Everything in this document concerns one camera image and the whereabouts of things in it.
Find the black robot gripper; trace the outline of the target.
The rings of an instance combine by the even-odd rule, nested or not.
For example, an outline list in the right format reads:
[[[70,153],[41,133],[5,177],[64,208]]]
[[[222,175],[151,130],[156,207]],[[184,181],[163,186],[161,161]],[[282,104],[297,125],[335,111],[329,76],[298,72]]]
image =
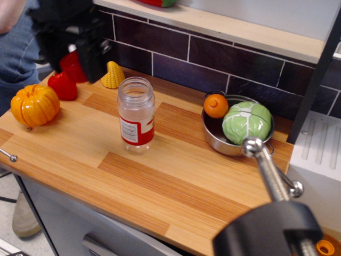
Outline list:
[[[42,55],[57,73],[62,72],[60,61],[72,44],[90,83],[107,73],[111,44],[103,38],[104,22],[93,1],[38,1],[28,16]]]

